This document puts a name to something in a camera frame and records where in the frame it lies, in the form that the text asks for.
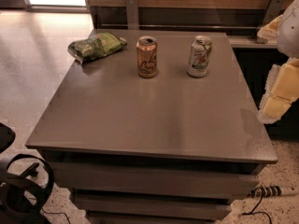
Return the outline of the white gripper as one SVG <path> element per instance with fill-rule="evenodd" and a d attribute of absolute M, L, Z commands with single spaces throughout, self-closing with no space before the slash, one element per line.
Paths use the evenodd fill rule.
<path fill-rule="evenodd" d="M 277 38 L 279 52 L 290 58 L 299 58 L 299 0 L 293 0 L 283 15 L 263 26 L 257 36 L 267 40 Z M 272 124 L 280 120 L 299 98 L 299 60 L 289 59 L 283 65 L 274 64 L 264 89 L 257 118 L 263 124 Z"/>

